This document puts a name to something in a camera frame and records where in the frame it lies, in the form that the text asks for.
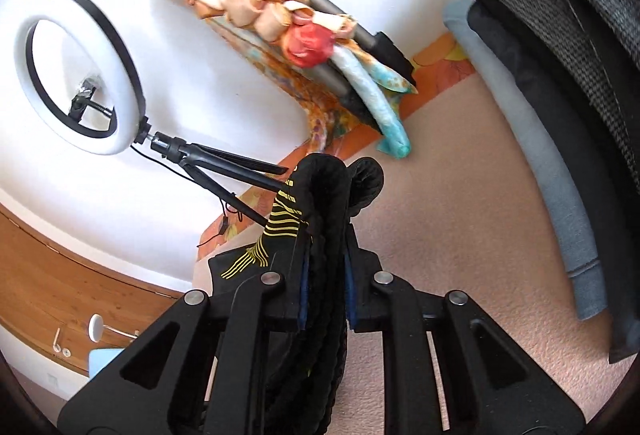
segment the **white wall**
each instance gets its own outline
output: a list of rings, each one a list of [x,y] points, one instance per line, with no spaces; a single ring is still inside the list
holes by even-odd
[[[199,236],[220,214],[218,200],[133,152],[81,152],[37,118],[12,61],[14,29],[28,1],[0,0],[0,202],[79,255],[186,290]],[[129,48],[154,129],[270,162],[305,140],[300,107],[180,0],[93,1]],[[386,32],[410,56],[443,33],[440,13],[450,0],[332,1],[369,31]],[[46,29],[38,35],[43,81],[64,94],[90,64],[64,36]],[[244,189],[218,180],[232,191]]]
[[[15,338],[0,326],[0,347],[7,363],[30,381],[65,401],[82,388],[88,378],[53,362]]]
[[[14,371],[14,375],[18,380],[18,383],[20,383],[20,386],[24,388],[24,391],[33,401],[33,404],[35,404],[45,417],[47,417],[47,419],[49,419],[54,425],[57,424],[60,410],[62,410],[66,401],[41,386],[36,385],[32,380],[25,377],[15,368],[12,368],[12,370]]]

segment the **screw head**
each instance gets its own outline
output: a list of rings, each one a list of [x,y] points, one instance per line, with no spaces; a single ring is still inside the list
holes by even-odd
[[[265,285],[276,285],[280,281],[280,275],[277,272],[263,272],[260,281]]]
[[[373,279],[382,285],[390,284],[394,280],[394,275],[386,271],[378,271],[373,275]]]
[[[199,305],[204,301],[204,293],[201,290],[190,290],[184,295],[187,305]]]
[[[464,305],[467,301],[469,301],[469,297],[465,292],[461,290],[453,290],[449,293],[449,301],[453,305]]]

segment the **black fabric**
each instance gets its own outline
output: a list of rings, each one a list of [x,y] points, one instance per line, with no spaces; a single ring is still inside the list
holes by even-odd
[[[349,216],[355,217],[380,195],[385,184],[382,166],[371,157],[362,157],[348,167],[351,177]]]
[[[524,45],[526,50],[538,61],[542,69],[556,81],[556,86],[562,91],[569,104],[580,115],[587,126],[591,138],[596,143],[602,155],[609,176],[618,193],[620,203],[625,210],[627,227],[637,245],[640,240],[640,195],[636,192],[626,162],[611,137],[607,127],[602,122],[597,111],[591,107],[584,92],[577,85],[574,78],[564,69],[558,58],[545,46],[527,25],[523,24],[499,0],[477,0],[488,12],[500,21],[510,34]]]
[[[566,0],[600,60],[622,112],[631,150],[640,159],[640,72],[587,0]]]
[[[636,252],[616,188],[596,143],[580,115],[528,51],[478,2],[469,26],[513,74],[516,85],[536,111],[571,172],[591,222],[605,275],[609,310],[614,318],[611,362],[640,349],[634,266]]]
[[[593,45],[566,0],[500,0],[558,57],[587,94],[616,144],[640,189],[640,176],[620,104],[611,90]]]
[[[383,180],[372,158],[346,168],[335,157],[310,155],[276,195],[258,242],[209,260],[214,293],[229,292],[267,271],[274,256],[290,257],[300,225],[312,239],[305,330],[270,337],[266,434],[321,435],[329,425],[347,350],[344,228],[380,193]]]

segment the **ring light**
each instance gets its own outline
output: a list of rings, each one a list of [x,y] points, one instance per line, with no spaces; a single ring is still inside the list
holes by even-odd
[[[82,126],[52,101],[33,60],[33,36],[41,20],[61,27],[97,65],[101,89],[113,102],[105,131]],[[20,23],[14,59],[24,94],[40,118],[61,138],[99,155],[119,154],[135,140],[145,115],[138,73],[122,38],[104,13],[90,0],[36,0]]]

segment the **wooden furniture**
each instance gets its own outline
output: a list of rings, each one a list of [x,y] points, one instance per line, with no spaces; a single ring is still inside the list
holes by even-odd
[[[0,323],[61,365],[87,375],[91,350],[129,343],[108,331],[92,342],[94,313],[125,332],[143,331],[179,296],[69,252],[0,206]]]

